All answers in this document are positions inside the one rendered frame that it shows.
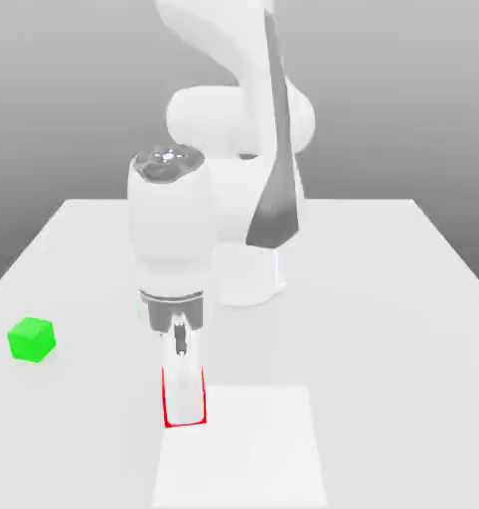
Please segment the small green cube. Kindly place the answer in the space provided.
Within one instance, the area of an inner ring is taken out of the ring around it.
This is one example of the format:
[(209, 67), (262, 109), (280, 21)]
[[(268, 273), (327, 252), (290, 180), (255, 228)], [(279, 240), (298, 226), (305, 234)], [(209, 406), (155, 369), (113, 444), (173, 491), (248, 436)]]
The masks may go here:
[(15, 359), (39, 363), (56, 347), (53, 323), (49, 320), (25, 317), (12, 327), (7, 338)]

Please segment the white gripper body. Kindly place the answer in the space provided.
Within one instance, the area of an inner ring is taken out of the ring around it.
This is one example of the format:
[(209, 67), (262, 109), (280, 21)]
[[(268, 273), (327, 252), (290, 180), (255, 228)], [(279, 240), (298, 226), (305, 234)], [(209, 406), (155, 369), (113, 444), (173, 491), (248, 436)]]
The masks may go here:
[(201, 332), (185, 317), (173, 317), (163, 341), (163, 401), (166, 424), (200, 424), (206, 417)]

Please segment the small red cube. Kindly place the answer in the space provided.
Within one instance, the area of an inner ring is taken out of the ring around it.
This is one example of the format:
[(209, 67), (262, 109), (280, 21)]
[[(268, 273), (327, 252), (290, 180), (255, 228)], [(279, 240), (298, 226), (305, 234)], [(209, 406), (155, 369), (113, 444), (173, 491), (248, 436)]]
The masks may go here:
[(162, 408), (165, 428), (205, 424), (207, 395), (203, 366), (173, 374), (162, 369)]

